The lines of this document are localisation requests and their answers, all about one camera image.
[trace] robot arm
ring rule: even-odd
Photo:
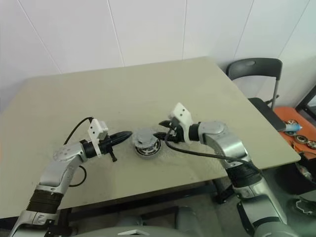
[[[171,112],[169,118],[175,132],[179,126],[183,128],[181,132],[187,131],[187,135],[181,136],[186,143],[200,141],[213,148],[215,154],[234,158],[234,161],[221,159],[221,164],[232,182],[234,192],[240,199],[237,209],[243,226],[249,234],[264,236],[263,234],[272,233],[275,236],[297,236],[286,225],[287,218],[283,209],[265,178],[253,165],[242,141],[231,133],[224,123],[214,121],[193,124],[190,112],[180,103]]]
[[[93,123],[93,126],[99,124],[98,121]],[[10,237],[54,236],[55,233],[51,233],[49,227],[57,218],[57,208],[76,169],[90,158],[101,154],[110,153],[115,161],[112,146],[126,140],[132,132],[119,132],[109,136],[104,126],[98,132],[91,132],[91,134],[96,134],[96,136],[90,136],[91,141],[82,140],[73,145],[63,146],[54,154],[53,161],[43,172],[26,210],[23,210],[19,216]]]

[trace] wall panel seam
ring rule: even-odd
[[[238,44],[237,44],[237,47],[236,47],[236,50],[235,50],[233,59],[235,59],[235,57],[236,57],[236,54],[237,54],[237,51],[238,51],[238,48],[239,48],[239,45],[240,45],[240,42],[241,42],[243,33],[245,32],[245,29],[246,29],[246,26],[247,26],[247,23],[248,23],[248,19],[249,19],[250,13],[251,13],[251,11],[252,11],[252,6],[253,6],[253,3],[254,3],[254,2],[255,2],[255,0],[252,0],[251,6],[250,6],[250,9],[249,9],[249,12],[248,12],[248,16],[247,16],[245,25],[243,26],[242,33],[241,33],[241,35],[240,35],[240,38],[239,38],[239,41],[238,41]]]
[[[295,29],[296,29],[296,27],[297,27],[298,23],[300,22],[300,20],[301,20],[302,16],[304,15],[304,12],[305,12],[305,10],[306,10],[307,6],[310,4],[310,1],[311,1],[311,0],[309,0],[309,1],[306,3],[306,6],[305,6],[304,10],[302,11],[302,14],[300,15],[300,17],[299,17],[298,21],[296,22],[295,26],[293,27],[293,30],[292,30],[292,32],[291,32],[291,34],[290,34],[290,36],[288,37],[288,39],[287,39],[286,43],[284,44],[284,47],[282,48],[282,50],[281,50],[281,52],[280,52],[280,54],[278,55],[278,57],[277,57],[277,58],[281,57],[281,55],[282,55],[282,53],[283,53],[283,51],[284,51],[285,47],[286,47],[286,46],[287,46],[287,44],[289,43],[289,41],[290,41],[290,39],[291,39],[291,37],[292,37],[292,35],[293,35],[294,31],[295,31]]]
[[[60,74],[62,74],[62,71],[60,70],[60,67],[59,67],[58,64],[56,63],[55,59],[53,58],[53,56],[52,56],[51,53],[49,52],[48,48],[46,47],[44,41],[42,40],[42,38],[40,37],[39,33],[37,32],[37,30],[36,30],[34,24],[32,23],[31,19],[30,19],[29,16],[27,15],[27,13],[26,13],[26,11],[25,11],[23,5],[21,4],[20,0],[17,0],[17,2],[18,2],[18,4],[19,4],[21,10],[23,11],[23,13],[24,13],[26,19],[28,20],[29,24],[30,24],[31,27],[33,28],[35,34],[37,35],[37,37],[39,38],[40,42],[42,43],[44,49],[45,49],[46,52],[48,53],[48,55],[49,55],[50,59],[52,60],[53,64],[54,64],[55,67],[57,68],[58,72],[59,72]]]
[[[181,57],[182,60],[184,57],[184,42],[185,42],[186,22],[187,22],[187,6],[188,6],[188,0],[185,0],[184,19],[183,19],[182,57]]]
[[[118,44],[118,51],[119,51],[120,59],[121,59],[121,61],[122,61],[122,63],[123,63],[123,66],[125,67],[125,62],[124,62],[124,58],[123,58],[123,53],[122,53],[122,49],[121,49],[121,46],[120,46],[120,43],[119,43],[119,37],[118,37],[117,29],[116,29],[115,23],[114,23],[114,18],[113,18],[113,14],[112,14],[112,10],[111,10],[110,1],[107,0],[107,2],[108,2],[108,8],[109,8],[109,11],[110,11],[110,16],[111,16],[111,21],[112,21],[113,29],[114,29],[115,38],[116,38],[116,41],[117,41],[117,44]]]

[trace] chair seat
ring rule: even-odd
[[[249,98],[249,101],[253,104],[257,110],[269,121],[269,123],[277,130],[284,131],[284,122],[271,110],[271,108],[260,98]]]

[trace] white mounting bracket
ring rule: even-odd
[[[88,129],[88,134],[98,157],[101,157],[102,155],[99,148],[99,140],[103,140],[108,134],[108,131],[109,129],[106,126],[105,122],[99,121],[95,118],[92,120]]]
[[[181,103],[178,103],[169,115],[169,119],[173,118],[179,120],[180,126],[183,128],[184,141],[188,144],[192,143],[189,139],[189,128],[193,124],[191,113]]]

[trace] metal bearing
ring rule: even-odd
[[[306,144],[309,148],[316,150],[316,141],[308,141]]]
[[[296,136],[296,132],[284,132],[284,133],[290,137]]]
[[[133,133],[132,143],[136,154],[143,159],[154,158],[161,149],[161,141],[154,134],[151,128],[141,128]]]
[[[300,143],[300,144],[306,144],[308,142],[307,137],[303,135],[296,135],[294,139],[297,143]]]
[[[290,119],[289,121],[287,121],[287,124],[297,124],[298,122],[294,119]]]

